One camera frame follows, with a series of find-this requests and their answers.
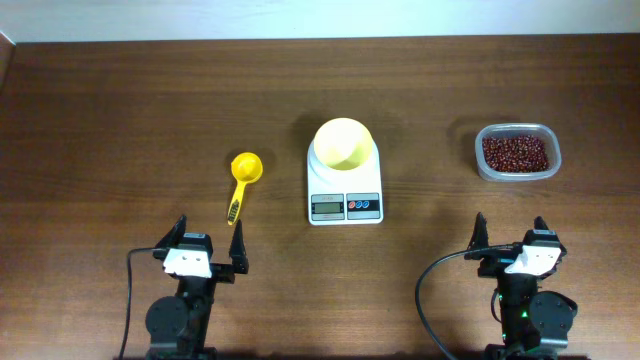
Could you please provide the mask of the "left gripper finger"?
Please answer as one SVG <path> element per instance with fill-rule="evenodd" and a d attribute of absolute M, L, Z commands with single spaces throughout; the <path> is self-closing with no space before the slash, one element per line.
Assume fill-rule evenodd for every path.
<path fill-rule="evenodd" d="M 242 221 L 238 220 L 229 249 L 229 257 L 233 271 L 237 274 L 247 274 L 249 272 L 249 261 L 246 254 L 246 248 L 243 237 Z"/>
<path fill-rule="evenodd" d="M 155 249 L 163 250 L 175 248 L 183 239 L 186 232 L 187 217 L 182 215 L 169 232 L 161 238 L 161 240 L 155 245 Z"/>

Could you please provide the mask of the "yellow measuring scoop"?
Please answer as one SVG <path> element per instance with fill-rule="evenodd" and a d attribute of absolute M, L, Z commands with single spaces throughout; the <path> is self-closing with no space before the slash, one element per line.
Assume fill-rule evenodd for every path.
<path fill-rule="evenodd" d="M 231 173 L 236 180 L 236 187 L 227 212 L 227 223 L 229 225 L 234 225 L 239 220 L 246 187 L 257 182 L 262 177 L 263 172 L 262 160 L 255 153 L 240 153 L 231 162 Z"/>

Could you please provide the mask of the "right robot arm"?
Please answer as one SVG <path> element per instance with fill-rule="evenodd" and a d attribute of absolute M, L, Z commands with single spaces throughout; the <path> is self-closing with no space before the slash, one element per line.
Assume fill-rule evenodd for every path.
<path fill-rule="evenodd" d="M 491 311 L 501 324 L 502 344 L 490 344 L 485 359 L 556 359 L 568 346 L 568 333 L 578 313 L 572 299 L 541 291 L 540 282 L 553 275 L 567 254 L 556 232 L 542 217 L 520 242 L 491 246 L 487 221 L 477 214 L 466 260 L 480 262 L 477 275 L 497 281 Z"/>

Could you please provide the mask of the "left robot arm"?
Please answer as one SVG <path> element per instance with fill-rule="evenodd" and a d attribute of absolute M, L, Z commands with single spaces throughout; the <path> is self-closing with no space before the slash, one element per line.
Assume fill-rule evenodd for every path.
<path fill-rule="evenodd" d="M 217 351 L 205 343 L 216 286 L 232 284 L 249 272 L 241 222 L 234 228 L 229 264 L 212 261 L 209 235 L 186 228 L 187 218 L 181 216 L 153 248 L 153 257 L 178 285 L 175 294 L 156 300 L 147 311 L 148 359 L 215 359 Z"/>

